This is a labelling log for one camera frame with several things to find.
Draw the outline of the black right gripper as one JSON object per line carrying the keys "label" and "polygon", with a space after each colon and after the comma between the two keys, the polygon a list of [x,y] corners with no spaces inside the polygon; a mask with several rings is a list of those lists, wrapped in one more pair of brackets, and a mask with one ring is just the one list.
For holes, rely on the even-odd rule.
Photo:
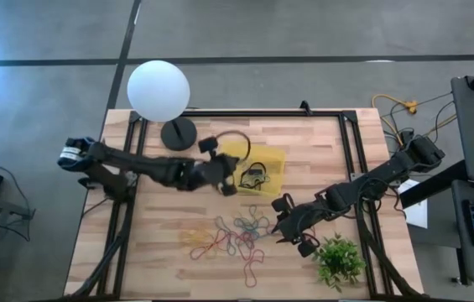
{"label": "black right gripper", "polygon": [[278,213],[273,233],[280,232],[282,236],[278,243],[290,242],[297,245],[303,258],[311,255],[320,244],[314,236],[304,234],[304,230],[312,228],[328,216],[326,200],[316,195],[314,201],[296,206],[291,195],[282,195],[272,202],[272,207]]}

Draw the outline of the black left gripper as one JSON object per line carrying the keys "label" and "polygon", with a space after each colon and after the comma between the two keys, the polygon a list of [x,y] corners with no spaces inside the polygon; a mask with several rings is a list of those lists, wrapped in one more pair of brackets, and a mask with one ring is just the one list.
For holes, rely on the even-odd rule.
{"label": "black left gripper", "polygon": [[198,142],[201,153],[208,153],[211,158],[208,161],[196,161],[195,172],[202,178],[204,183],[212,185],[224,196],[232,196],[237,193],[234,185],[233,173],[236,170],[238,157],[216,151],[219,146],[217,138],[211,136]]}

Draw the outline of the black wavy hair band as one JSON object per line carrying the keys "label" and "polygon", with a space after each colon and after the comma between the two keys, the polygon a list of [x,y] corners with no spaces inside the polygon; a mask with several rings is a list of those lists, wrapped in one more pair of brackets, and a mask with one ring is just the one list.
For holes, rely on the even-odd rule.
{"label": "black wavy hair band", "polygon": [[[247,172],[249,169],[262,169],[263,174],[261,175],[249,175]],[[239,187],[250,190],[261,190],[261,186],[268,183],[270,178],[267,174],[266,165],[261,162],[252,163],[247,169],[241,173]]]}

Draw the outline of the blue rubber band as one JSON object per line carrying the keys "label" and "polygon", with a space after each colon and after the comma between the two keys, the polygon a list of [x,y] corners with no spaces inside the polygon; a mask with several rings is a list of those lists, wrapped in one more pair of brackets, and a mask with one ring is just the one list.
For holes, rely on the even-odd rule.
{"label": "blue rubber band", "polygon": [[215,226],[219,232],[223,233],[224,238],[221,242],[225,245],[225,251],[228,255],[234,256],[237,252],[237,248],[232,242],[232,236],[234,235],[233,230],[226,225],[222,216],[217,216],[215,218]]}
{"label": "blue rubber band", "polygon": [[249,233],[254,240],[270,235],[270,220],[258,209],[256,205],[248,207],[248,216],[238,212],[233,220],[233,225],[243,232]]}

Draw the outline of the long red rubber band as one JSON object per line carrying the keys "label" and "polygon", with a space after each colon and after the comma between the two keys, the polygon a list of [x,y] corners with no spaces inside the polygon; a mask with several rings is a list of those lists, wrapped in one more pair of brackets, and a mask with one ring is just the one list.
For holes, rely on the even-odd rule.
{"label": "long red rubber band", "polygon": [[265,253],[262,249],[253,249],[247,256],[242,257],[245,261],[243,267],[244,284],[247,288],[254,288],[257,286],[258,280],[253,271],[255,263],[262,264],[264,262]]}

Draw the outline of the yellow translucent plastic bin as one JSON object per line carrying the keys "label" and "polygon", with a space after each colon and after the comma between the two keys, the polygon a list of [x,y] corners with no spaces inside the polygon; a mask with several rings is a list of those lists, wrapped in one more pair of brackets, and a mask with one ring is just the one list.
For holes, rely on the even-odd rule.
{"label": "yellow translucent plastic bin", "polygon": [[[252,144],[250,154],[237,165],[233,173],[234,185],[237,187],[237,192],[241,195],[278,196],[281,193],[283,184],[285,157],[285,152],[281,148]],[[239,187],[241,173],[255,162],[261,162],[266,165],[270,181],[263,184],[261,190],[250,190]]]}

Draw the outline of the green potted plant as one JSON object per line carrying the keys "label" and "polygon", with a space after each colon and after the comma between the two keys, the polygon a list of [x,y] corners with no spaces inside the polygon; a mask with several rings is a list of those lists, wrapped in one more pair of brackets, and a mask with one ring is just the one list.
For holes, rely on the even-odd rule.
{"label": "green potted plant", "polygon": [[342,285],[356,285],[366,264],[359,253],[357,244],[340,233],[325,237],[323,244],[314,251],[312,260],[317,263],[318,280],[338,293]]}

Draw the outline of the white globe table lamp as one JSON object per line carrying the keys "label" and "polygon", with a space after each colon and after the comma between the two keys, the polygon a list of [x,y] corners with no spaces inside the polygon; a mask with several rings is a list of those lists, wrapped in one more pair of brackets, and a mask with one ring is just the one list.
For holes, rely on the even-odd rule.
{"label": "white globe table lamp", "polygon": [[184,151],[195,143],[195,124],[182,116],[190,84],[177,66],[162,60],[139,65],[128,79],[127,96],[139,116],[162,125],[160,138],[167,149]]}

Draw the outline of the white paper sheet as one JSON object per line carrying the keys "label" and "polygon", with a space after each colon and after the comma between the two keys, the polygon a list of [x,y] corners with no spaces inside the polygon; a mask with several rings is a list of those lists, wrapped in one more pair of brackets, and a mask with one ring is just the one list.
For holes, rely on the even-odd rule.
{"label": "white paper sheet", "polygon": [[[406,190],[418,185],[419,182],[416,180],[408,179],[405,180],[398,188],[399,194],[404,193]],[[422,200],[412,206],[403,206],[404,214],[406,215],[406,222],[414,227],[420,227],[423,229],[428,228],[428,201]]]}

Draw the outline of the black diagonal beam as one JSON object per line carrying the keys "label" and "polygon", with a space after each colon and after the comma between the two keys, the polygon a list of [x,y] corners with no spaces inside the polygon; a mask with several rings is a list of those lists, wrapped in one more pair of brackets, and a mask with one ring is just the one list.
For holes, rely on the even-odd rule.
{"label": "black diagonal beam", "polygon": [[400,200],[403,208],[408,208],[450,188],[453,180],[468,180],[464,160],[401,193]]}

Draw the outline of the black aluminium table frame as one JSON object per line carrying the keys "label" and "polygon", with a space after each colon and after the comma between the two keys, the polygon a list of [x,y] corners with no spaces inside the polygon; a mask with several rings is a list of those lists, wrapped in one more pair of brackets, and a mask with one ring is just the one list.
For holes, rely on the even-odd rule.
{"label": "black aluminium table frame", "polygon": [[[220,134],[223,141],[249,137],[255,144],[286,153],[282,189],[296,203],[313,200],[315,193],[342,182],[352,173],[378,167],[389,157],[388,142],[374,109],[316,109],[307,117],[301,109],[189,110],[186,113],[200,138]],[[277,300],[366,299],[372,291],[395,292],[396,286],[373,259],[359,283],[342,285],[338,293],[318,280],[310,258],[296,246],[277,243],[279,234],[261,238],[265,253],[253,271],[258,283],[244,284],[243,256],[219,253],[216,258],[192,260],[191,247],[179,240],[183,230],[206,229],[216,235],[215,218],[231,226],[237,213],[256,205],[270,220],[276,218],[272,198],[258,195],[225,197],[211,188],[185,193],[163,187],[149,178],[138,183],[132,227],[125,258],[114,258],[104,287],[91,292],[94,300]]]}

